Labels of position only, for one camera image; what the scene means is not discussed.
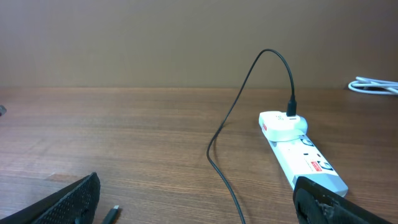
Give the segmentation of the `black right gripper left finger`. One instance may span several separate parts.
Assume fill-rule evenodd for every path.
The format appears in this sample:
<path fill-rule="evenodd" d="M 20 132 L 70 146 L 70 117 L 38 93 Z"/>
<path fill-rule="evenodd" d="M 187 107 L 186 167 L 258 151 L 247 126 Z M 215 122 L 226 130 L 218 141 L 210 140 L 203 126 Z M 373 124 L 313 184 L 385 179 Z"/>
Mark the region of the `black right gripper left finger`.
<path fill-rule="evenodd" d="M 92 223 L 100 199 L 100 188 L 99 177 L 93 172 L 25 209 L 1 219 L 1 223 Z"/>

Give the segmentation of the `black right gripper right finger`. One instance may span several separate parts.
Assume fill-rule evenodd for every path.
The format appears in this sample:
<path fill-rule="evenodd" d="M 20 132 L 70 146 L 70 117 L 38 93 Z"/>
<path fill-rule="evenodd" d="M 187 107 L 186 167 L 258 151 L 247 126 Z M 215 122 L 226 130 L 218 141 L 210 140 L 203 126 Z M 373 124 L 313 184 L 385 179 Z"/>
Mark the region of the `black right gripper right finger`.
<path fill-rule="evenodd" d="M 303 176 L 296 181 L 293 202 L 300 224 L 391 224 Z"/>

